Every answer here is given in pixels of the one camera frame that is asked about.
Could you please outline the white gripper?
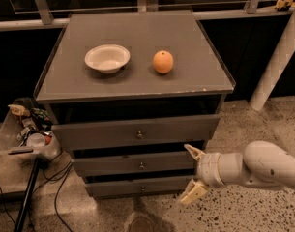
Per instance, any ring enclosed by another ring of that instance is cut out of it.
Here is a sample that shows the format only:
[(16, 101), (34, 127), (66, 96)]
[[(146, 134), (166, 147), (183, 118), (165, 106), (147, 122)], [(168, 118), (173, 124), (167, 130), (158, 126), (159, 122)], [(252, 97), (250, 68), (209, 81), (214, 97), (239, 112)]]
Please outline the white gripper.
[(194, 160), (198, 161), (196, 175), (199, 181), (191, 179), (179, 197), (181, 204), (190, 205), (192, 202), (203, 197), (209, 191), (209, 188), (220, 188), (222, 186), (219, 173), (220, 154), (205, 154), (190, 144), (185, 144), (184, 148)]

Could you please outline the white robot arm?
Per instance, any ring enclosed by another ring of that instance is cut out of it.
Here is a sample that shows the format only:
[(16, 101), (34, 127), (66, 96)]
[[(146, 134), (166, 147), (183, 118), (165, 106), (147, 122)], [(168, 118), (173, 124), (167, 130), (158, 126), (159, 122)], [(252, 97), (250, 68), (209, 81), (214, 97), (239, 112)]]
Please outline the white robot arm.
[(295, 190), (295, 158), (279, 146), (267, 141), (253, 141), (243, 152), (204, 153), (185, 144), (197, 162), (196, 173), (179, 198), (189, 205), (203, 197), (209, 189), (237, 185), (249, 189)]

